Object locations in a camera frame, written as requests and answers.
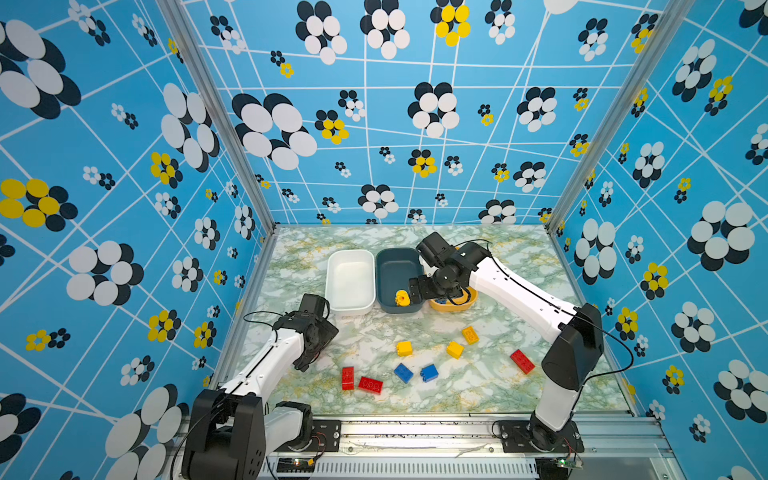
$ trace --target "red lego brick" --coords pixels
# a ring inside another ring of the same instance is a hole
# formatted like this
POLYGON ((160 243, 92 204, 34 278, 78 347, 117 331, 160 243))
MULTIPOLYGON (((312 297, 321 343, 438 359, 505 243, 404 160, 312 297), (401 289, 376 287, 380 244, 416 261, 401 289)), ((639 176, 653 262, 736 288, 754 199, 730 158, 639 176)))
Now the red lego brick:
POLYGON ((520 370, 522 370, 525 375, 529 374, 531 370, 536 367, 536 365, 531 363, 531 360, 529 360, 520 350, 515 350, 515 353, 512 353, 509 358, 518 364, 520 370))
POLYGON ((341 390, 355 389, 355 367, 346 366, 341 371, 341 390))
POLYGON ((363 377, 360 377, 360 384, 358 384, 357 388, 361 390, 365 390, 367 392, 375 393, 376 395, 378 395, 382 392, 383 385, 384 385, 384 382, 380 382, 379 380, 374 380, 366 376, 363 376, 363 377))

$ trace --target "yellow bowl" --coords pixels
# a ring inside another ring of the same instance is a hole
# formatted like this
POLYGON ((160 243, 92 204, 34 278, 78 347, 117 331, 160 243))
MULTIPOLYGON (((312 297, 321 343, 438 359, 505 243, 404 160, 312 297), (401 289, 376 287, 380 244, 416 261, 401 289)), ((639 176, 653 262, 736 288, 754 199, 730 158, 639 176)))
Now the yellow bowl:
POLYGON ((458 305, 454 305, 453 303, 450 303, 448 300, 440 299, 435 300, 432 299, 429 301, 429 305, 437 310, 438 312, 463 312, 464 310, 468 309, 470 306, 472 306, 475 301, 478 299, 478 293, 477 290, 473 289, 472 287, 467 287, 467 290, 469 290, 470 294, 472 295, 472 298, 467 301, 467 293, 464 292, 463 295, 461 295, 459 298, 454 298, 453 301, 456 302, 458 305))

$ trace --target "lego brick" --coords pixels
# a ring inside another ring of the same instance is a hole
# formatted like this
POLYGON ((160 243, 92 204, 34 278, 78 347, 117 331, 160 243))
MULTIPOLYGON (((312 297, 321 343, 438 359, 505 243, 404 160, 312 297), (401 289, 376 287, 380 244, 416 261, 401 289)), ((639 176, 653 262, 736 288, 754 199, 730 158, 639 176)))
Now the lego brick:
POLYGON ((363 376, 363 377, 360 377, 360 383, 357 385, 357 388, 361 390, 365 390, 366 392, 371 392, 378 395, 382 392, 383 385, 384 385, 384 382, 380 382, 379 380, 374 380, 366 376, 363 376))
POLYGON ((466 339, 467 343, 469 345, 473 343, 477 343, 480 341, 480 337, 478 337, 478 334, 475 333, 475 329, 468 326, 467 328, 462 330, 462 333, 464 334, 464 338, 466 339))
POLYGON ((346 366, 341 370, 341 390, 355 389, 355 367, 346 366))
POLYGON ((408 356, 413 354, 413 347, 410 342, 400 342, 397 344, 397 354, 400 356, 408 356))
POLYGON ((464 352, 464 347, 459 345, 456 342, 450 342, 448 344, 448 348, 446 349, 448 354, 452 356, 455 359, 458 359, 460 356, 462 356, 462 353, 464 352))
POLYGON ((518 364, 520 367, 520 370, 523 371, 525 375, 529 374, 531 370, 533 370, 536 366, 531 362, 531 360, 528 359, 527 356, 520 350, 515 350, 515 353, 512 353, 509 358, 511 358, 515 363, 518 364))
POLYGON ((411 379, 413 378, 413 372, 408 370, 408 367, 403 365, 402 363, 400 365, 397 365, 397 368, 395 369, 395 375, 400 377, 400 379, 405 383, 410 382, 411 379))
POLYGON ((432 381, 437 378, 437 368, 434 365, 426 366, 422 369, 421 375, 425 382, 432 381))

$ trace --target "white plastic bin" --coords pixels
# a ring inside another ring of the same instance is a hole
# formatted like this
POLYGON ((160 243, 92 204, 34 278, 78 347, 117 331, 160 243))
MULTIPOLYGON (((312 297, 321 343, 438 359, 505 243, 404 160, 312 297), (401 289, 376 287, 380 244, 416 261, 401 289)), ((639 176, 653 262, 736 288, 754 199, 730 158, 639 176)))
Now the white plastic bin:
POLYGON ((339 250, 328 259, 326 299, 331 313, 363 315, 376 301, 376 272, 368 250, 339 250))

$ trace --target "mounting plate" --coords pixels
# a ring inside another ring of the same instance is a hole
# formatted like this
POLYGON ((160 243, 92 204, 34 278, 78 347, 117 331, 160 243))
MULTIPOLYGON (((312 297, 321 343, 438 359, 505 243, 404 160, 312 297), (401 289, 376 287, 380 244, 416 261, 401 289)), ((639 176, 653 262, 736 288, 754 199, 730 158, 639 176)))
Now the mounting plate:
MULTIPOLYGON (((528 420, 498 420, 496 424, 501 429, 498 435, 502 437, 504 453, 540 453, 528 441, 530 438, 526 429, 528 420)), ((568 453, 568 443, 576 452, 584 451, 584 443, 581 441, 581 434, 578 432, 576 423, 568 422, 563 428, 562 434, 564 439, 554 447, 553 453, 568 453)))
POLYGON ((277 447, 275 452, 295 452, 295 453, 307 453, 307 454, 317 454, 319 452, 323 451, 323 447, 325 447, 325 452, 338 452, 339 451, 339 439, 341 438, 341 421, 340 420, 313 420, 312 421, 312 436, 317 435, 318 438, 321 439, 320 444, 317 444, 317 439, 311 438, 310 443, 301 450, 294 450, 289 448, 286 444, 282 444, 281 446, 277 447), (325 438, 323 438, 322 435, 317 435, 317 432, 322 433, 325 435, 325 438))

